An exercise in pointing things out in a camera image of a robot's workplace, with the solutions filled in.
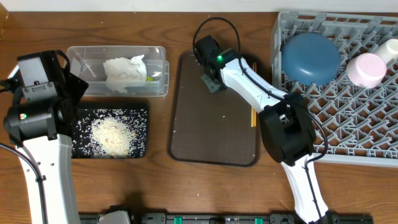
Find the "white paper napkin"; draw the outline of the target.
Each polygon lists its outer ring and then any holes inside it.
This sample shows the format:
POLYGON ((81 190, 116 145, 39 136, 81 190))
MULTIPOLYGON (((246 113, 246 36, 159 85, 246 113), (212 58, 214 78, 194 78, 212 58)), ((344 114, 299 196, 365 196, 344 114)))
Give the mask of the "white paper napkin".
POLYGON ((143 58, 144 55, 138 55, 130 59, 120 57, 105 61, 106 86, 110 90, 127 93, 127 87, 146 82, 147 67, 143 58))

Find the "dark blue plate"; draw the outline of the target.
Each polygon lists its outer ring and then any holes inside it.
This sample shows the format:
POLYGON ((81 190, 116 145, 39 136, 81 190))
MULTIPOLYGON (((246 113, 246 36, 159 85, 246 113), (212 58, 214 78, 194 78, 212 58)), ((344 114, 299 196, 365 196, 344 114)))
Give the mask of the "dark blue plate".
POLYGON ((303 85, 325 85, 338 74, 340 53, 325 36, 306 32, 289 39, 281 49, 282 71, 303 85))

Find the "pink plastic bowl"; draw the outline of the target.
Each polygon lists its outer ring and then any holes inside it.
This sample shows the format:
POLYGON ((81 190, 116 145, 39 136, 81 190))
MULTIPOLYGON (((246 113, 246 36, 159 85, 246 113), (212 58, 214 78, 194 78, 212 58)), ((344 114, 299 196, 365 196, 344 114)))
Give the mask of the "pink plastic bowl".
POLYGON ((386 74, 387 66, 376 54, 365 53, 350 60, 346 71, 349 80, 361 88, 375 88, 386 74))

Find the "cream plastic cup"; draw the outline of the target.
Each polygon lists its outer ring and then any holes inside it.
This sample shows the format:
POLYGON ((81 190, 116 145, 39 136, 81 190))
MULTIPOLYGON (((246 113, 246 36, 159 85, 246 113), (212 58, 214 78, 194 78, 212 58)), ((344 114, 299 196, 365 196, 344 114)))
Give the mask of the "cream plastic cup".
POLYGON ((385 64, 388 64, 391 60, 397 60, 398 40, 387 40, 375 50, 374 54, 380 57, 385 64))

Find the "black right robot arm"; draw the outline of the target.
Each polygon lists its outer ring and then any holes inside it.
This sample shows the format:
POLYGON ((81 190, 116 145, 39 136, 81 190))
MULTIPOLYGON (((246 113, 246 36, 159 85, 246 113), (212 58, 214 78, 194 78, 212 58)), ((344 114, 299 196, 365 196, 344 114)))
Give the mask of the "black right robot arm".
POLYGON ((205 69, 210 91, 230 88, 257 112, 267 153, 281 164, 304 223, 325 223, 328 207, 317 182, 313 143, 317 136, 303 97, 287 94, 262 79, 233 49, 222 50, 208 35, 193 41, 193 53, 205 69))

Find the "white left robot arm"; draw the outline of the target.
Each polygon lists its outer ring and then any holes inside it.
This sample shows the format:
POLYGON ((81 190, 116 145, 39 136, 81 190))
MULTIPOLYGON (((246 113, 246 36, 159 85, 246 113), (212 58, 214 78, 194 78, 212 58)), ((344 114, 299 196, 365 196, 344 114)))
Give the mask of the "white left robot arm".
POLYGON ((72 129, 88 83, 70 71, 61 50, 18 57, 1 90, 12 93, 4 118, 23 168, 32 223, 79 223, 72 177, 72 129))

